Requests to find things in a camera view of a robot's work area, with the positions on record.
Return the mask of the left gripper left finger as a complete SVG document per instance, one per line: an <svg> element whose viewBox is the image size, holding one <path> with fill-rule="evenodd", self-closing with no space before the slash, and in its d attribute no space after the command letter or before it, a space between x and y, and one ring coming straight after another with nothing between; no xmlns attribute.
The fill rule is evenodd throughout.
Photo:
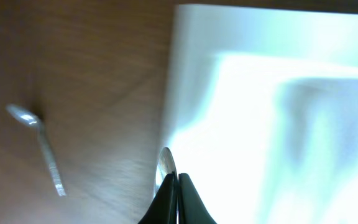
<svg viewBox="0 0 358 224"><path fill-rule="evenodd" d="M149 209L139 224L176 224L177 222L177 176L167 174Z"/></svg>

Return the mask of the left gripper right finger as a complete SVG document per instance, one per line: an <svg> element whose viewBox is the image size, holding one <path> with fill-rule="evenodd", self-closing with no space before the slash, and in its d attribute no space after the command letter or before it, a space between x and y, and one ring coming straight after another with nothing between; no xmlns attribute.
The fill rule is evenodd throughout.
<svg viewBox="0 0 358 224"><path fill-rule="evenodd" d="M207 211L190 176L181 173L178 177L179 224L216 224Z"/></svg>

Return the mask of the small steel teaspoon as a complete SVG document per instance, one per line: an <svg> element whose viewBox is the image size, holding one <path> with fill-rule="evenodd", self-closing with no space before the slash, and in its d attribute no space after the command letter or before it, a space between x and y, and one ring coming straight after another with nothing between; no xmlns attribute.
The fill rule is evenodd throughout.
<svg viewBox="0 0 358 224"><path fill-rule="evenodd" d="M161 150L155 177L155 194L157 194L165 176L174 172L177 176L177 169L171 150L165 147Z"/></svg>
<svg viewBox="0 0 358 224"><path fill-rule="evenodd" d="M6 110L18 122L37 131L37 140L40 145L40 150L44 157L46 166L48 167L48 170L50 172L50 176L53 185L57 191L57 194L60 197L66 196L67 194L60 177L57 162L53 155L52 147L47 137L44 122L33 112L15 104L7 105Z"/></svg>

